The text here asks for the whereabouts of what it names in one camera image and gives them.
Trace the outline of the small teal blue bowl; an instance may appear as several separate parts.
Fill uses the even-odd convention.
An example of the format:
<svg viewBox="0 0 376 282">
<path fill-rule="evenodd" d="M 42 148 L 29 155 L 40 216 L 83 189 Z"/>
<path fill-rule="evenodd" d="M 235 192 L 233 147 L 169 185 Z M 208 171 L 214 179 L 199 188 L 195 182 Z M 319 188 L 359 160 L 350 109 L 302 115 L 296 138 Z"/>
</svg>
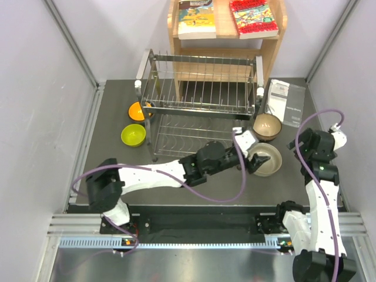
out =
<svg viewBox="0 0 376 282">
<path fill-rule="evenodd" d="M 258 135 L 258 138 L 261 142 L 271 142 L 275 140 L 277 137 L 278 135 L 272 135 L 272 136 Z"/>
</svg>

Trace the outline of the lime green bowl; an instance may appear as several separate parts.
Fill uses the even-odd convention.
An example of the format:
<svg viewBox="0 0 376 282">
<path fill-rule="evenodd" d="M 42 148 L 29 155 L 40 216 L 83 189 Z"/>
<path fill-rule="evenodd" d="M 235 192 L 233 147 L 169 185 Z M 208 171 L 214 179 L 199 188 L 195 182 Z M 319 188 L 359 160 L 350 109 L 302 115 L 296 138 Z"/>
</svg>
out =
<svg viewBox="0 0 376 282">
<path fill-rule="evenodd" d="M 121 141 L 130 147 L 138 147 L 146 138 L 146 129 L 140 124 L 127 125 L 120 134 Z"/>
</svg>

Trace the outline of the cream ceramic bowl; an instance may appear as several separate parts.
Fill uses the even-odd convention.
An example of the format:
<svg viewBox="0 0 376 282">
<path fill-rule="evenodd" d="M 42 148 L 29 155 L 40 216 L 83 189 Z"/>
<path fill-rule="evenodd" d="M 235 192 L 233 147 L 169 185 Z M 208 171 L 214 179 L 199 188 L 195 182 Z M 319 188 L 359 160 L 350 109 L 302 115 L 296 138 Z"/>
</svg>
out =
<svg viewBox="0 0 376 282">
<path fill-rule="evenodd" d="M 268 157 L 255 172 L 256 176 L 267 177 L 277 172 L 282 165 L 282 156 L 280 152 L 268 143 L 258 143 L 249 150 L 249 159 L 257 154 L 258 157 Z"/>
</svg>

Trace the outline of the orange bowl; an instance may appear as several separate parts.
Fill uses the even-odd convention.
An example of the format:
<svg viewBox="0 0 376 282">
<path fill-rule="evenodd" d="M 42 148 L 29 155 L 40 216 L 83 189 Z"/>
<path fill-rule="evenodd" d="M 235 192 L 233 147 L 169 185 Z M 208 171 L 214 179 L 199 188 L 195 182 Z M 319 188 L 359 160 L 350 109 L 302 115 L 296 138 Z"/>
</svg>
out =
<svg viewBox="0 0 376 282">
<path fill-rule="evenodd" d="M 139 102 L 134 102 L 128 109 L 128 115 L 134 122 L 144 122 L 145 117 Z"/>
</svg>

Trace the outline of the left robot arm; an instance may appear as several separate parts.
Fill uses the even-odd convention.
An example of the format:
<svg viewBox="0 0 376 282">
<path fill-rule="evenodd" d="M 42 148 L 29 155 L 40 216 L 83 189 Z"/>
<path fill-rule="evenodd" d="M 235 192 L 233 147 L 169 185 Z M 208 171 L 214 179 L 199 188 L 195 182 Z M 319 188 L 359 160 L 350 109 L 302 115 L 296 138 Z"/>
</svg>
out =
<svg viewBox="0 0 376 282">
<path fill-rule="evenodd" d="M 121 199 L 126 193 L 158 187 L 191 190 L 205 183 L 208 176 L 235 166 L 241 167 L 241 188 L 244 189 L 246 174 L 254 173 L 270 160 L 258 153 L 250 156 L 248 149 L 254 144 L 254 141 L 246 142 L 246 148 L 241 150 L 237 144 L 226 148 L 220 142 L 211 141 L 195 154 L 145 166 L 118 164 L 116 159 L 108 159 L 84 174 L 89 207 L 107 217 L 119 232 L 127 233 L 132 229 L 133 219 L 128 205 Z"/>
</svg>

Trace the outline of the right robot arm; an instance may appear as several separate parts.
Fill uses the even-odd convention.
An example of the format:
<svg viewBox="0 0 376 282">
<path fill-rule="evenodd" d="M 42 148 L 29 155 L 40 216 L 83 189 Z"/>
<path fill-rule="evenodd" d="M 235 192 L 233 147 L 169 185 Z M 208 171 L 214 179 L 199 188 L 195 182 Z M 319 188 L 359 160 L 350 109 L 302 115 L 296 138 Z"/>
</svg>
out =
<svg viewBox="0 0 376 282">
<path fill-rule="evenodd" d="M 347 138 L 340 130 L 312 130 L 298 134 L 288 144 L 301 163 L 310 211 L 294 201 L 277 205 L 274 225 L 292 241 L 294 281 L 350 281 L 357 272 L 347 257 L 338 218 L 338 167 L 331 164 Z"/>
</svg>

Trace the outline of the pink speckled bowl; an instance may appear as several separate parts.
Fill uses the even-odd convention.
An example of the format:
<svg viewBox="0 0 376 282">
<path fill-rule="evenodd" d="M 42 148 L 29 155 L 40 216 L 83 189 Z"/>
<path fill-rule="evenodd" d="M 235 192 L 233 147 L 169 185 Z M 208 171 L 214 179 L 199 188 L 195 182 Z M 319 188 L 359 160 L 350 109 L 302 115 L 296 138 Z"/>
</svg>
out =
<svg viewBox="0 0 376 282">
<path fill-rule="evenodd" d="M 262 113 L 255 119 L 253 131 L 258 135 L 272 136 L 278 135 L 282 130 L 282 123 L 280 120 L 271 114 Z"/>
</svg>

